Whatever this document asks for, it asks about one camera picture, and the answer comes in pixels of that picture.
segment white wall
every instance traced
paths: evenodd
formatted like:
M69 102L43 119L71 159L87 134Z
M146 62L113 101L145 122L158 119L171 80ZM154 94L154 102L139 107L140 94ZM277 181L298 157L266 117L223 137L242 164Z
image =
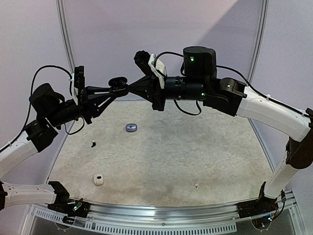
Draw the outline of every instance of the white wall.
M14 138L25 122L30 85L36 70L47 64L68 69L55 1L2 1L0 8L0 146ZM57 69L38 74L35 87L49 82L68 94L67 75ZM35 118L32 113L30 121ZM19 184L44 183L63 131L45 151L15 167L1 180ZM0 211L0 234L18 234L27 206Z
M294 107L313 107L313 1L271 0L252 84ZM256 124L277 166L288 137ZM313 231L313 167L300 171L288 188L294 192L308 234Z
M217 62L248 75L262 0L67 0L67 29L77 65L85 65L86 83L107 86L112 77L129 82L143 77L134 63L139 50L182 53L188 46L214 48ZM170 76L182 60L162 56ZM236 77L218 71L219 77ZM127 98L139 98L129 94Z

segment small gray object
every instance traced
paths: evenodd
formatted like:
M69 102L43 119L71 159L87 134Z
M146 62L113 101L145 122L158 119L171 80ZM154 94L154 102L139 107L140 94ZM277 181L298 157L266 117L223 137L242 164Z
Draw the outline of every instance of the small gray object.
M134 123L130 123L126 125L126 131L127 132L134 132L137 130L137 125Z

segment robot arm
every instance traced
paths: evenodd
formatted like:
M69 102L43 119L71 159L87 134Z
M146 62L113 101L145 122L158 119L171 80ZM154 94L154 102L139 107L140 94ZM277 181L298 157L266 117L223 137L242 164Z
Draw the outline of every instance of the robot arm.
M282 190L291 178L313 162L313 111L307 109L305 113L281 105L281 102L273 100L270 95L260 95L252 86L246 86L235 79L218 79L219 66L216 65L213 49L187 47L181 57L183 76L168 77L164 73L164 65L157 62L159 56L150 56L145 51L139 51L134 60L146 76L130 84L129 92L150 101L154 110L163 111L167 99L199 100L203 101L204 106L231 116L238 115L260 121L287 134L290 139L286 146L286 157L271 178L261 186L259 198L237 205L243 217L277 208L277 197L283 195Z
M110 80L110 88L85 87L84 67L76 67L72 76L73 99L65 101L47 83L39 86L29 98L37 118L25 126L16 141L0 149L0 179L16 165L46 149L57 136L61 125L83 118L87 124L117 97L124 96L127 79ZM13 185L0 182L0 210L18 204L47 203L48 207L69 216L86 217L90 204L69 199L59 182L43 185Z

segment vent grille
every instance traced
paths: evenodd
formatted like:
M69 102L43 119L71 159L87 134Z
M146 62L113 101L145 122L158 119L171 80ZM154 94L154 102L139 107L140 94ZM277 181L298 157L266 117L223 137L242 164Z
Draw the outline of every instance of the vent grille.
M59 213L54 213L51 211L46 211L43 209L36 208L35 215L53 222L62 222L63 216ZM233 233L237 231L236 223L227 223L218 226L205 226L201 228L175 228L175 229L163 229L163 228L127 228L122 226L112 226L100 222L86 221L85 226L76 227L79 229L84 229L92 232L98 232L108 235L220 235Z
M198 229L125 229L100 223L86 222L85 229L111 235L219 235L237 231L236 223L206 226Z

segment black cable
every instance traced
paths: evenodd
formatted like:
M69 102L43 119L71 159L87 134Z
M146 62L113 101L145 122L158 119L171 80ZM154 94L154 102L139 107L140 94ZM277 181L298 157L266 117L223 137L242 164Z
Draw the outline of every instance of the black cable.
M310 115L303 114L301 111L299 111L299 110L297 110L297 109L295 109L295 108L289 106L288 104L284 104L284 103L282 103L282 102L280 102L280 101L278 101L278 100L272 99L272 98L270 98L270 97L268 98L265 94L263 94L263 93L259 92L257 89L255 89L255 88L249 83L249 81L248 81L240 72L238 72L237 70L232 69L232 68L230 68L230 67L221 66L221 65L217 65L216 67L222 68L222 69L226 69L226 70L230 70L230 71L233 71L233 72L237 73L240 77L243 78L243 80L248 84L248 86L251 87L251 89L252 89L254 92L256 92L258 95L262 96L263 98L266 98L266 99L272 101L273 103L276 103L276 104L279 104L279 105L281 105L281 106L284 106L285 108L290 109L290 110L292 110L292 111L294 111L294 112L296 112L296 113L298 113L298 114L300 114L300 115L303 115L303 116L308 117L308 118L313 118L313 117L310 116Z
M283 212L284 208L285 208L285 202L283 203L283 207L282 207L282 209L280 210L280 212L278 213L278 215L276 215L276 216L272 219L272 221L274 221L274 220Z
M80 132L80 131L84 128L84 126L85 126L85 120L84 120L84 118L82 118L82 119L83 119L83 125L82 125L77 131L74 131L73 133L67 132L67 126L66 126L65 123L64 123L65 132L66 132L68 135L74 135L74 134Z
M156 58L155 58L155 61L154 61L154 67L156 67L157 66L157 60L158 60L158 58L160 58L160 56L162 56L162 55L165 55L165 54L171 54L171 55L177 55L177 56L180 56L180 57L184 57L182 54L178 54L178 53L176 53L176 52L171 52L171 51L164 51L164 52L162 52L162 53L160 53L159 55L157 55L156 56ZM156 70L159 74L161 74L163 77L167 77L166 75L164 75L160 70Z
M279 212L278 215L276 215L276 214L274 215L274 218L273 218L271 221L274 221L274 220L283 212L283 210L284 210L284 208L285 208L286 195L285 195L285 192L284 192L283 190L280 192L280 196L281 196L281 198L282 198L283 207L282 207L282 209L280 210L280 212Z
M40 70L42 70L44 68L57 68L57 69L63 70L64 72L66 72L71 77L71 74L69 73L69 71L67 71L66 69L64 69L64 68L62 68L60 66L57 66L57 65L45 65L45 66L42 66L41 68L39 68L36 71L36 73L35 73L35 75L33 77L33 80L32 80L32 83L31 83L31 88L30 88L30 95L33 94L34 83L35 83L35 78L36 78L37 74L39 73ZM28 119L29 119L30 108L31 108L31 104L29 103L26 120L25 120L25 123L24 123L21 131L19 132L19 134L10 143L8 143L6 146L4 146L2 149L0 149L0 153L3 152L5 149L7 149L10 145L12 145L21 136L21 134L24 131L25 126L27 125Z
M164 51L164 52L162 52L162 53L160 53L159 55L156 56L155 62L154 62L154 66L155 66L155 67L156 67L156 65L157 65L157 60L158 60L158 58L160 58L160 56L165 55L165 54L171 54L171 55L177 55L177 56L180 56L180 57L184 57L182 54L178 54L178 53L176 53L176 52Z
M199 113L198 114L192 114L192 113L189 113L189 112L187 112L187 111L184 111L179 105L178 105L178 103L177 103L177 101L174 99L174 103L175 103L175 105L176 105L176 107L180 110L180 111L182 111L184 114L188 114L188 115L191 115L191 116L198 116L201 112L202 112L202 109L201 109L201 107L200 107L200 105L199 105L199 103L198 103L198 101L196 100L196 106L197 106L197 108L198 108L198 110L199 110Z
M73 94L72 94L72 80L71 80L72 78L70 78L70 81L69 81L69 94L70 94L70 96L73 96Z

